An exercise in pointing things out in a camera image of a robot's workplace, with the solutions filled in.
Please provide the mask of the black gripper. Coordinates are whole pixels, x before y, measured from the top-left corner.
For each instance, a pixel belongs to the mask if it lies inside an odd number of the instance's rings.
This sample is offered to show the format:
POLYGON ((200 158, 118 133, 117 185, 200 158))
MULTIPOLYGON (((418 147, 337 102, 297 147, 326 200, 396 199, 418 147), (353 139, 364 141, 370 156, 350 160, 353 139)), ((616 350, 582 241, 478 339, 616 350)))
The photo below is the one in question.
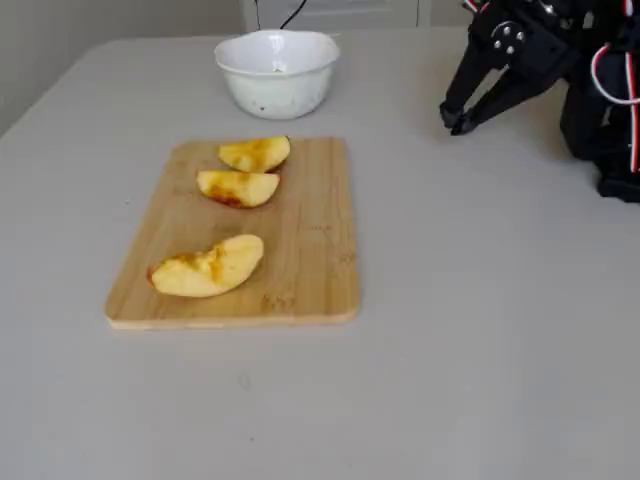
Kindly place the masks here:
POLYGON ((440 104, 452 135, 468 134, 543 94, 567 76, 566 63, 575 56, 575 2, 470 2, 468 7, 474 13, 469 44, 440 104), (492 71, 500 72, 498 80, 466 110, 492 71))

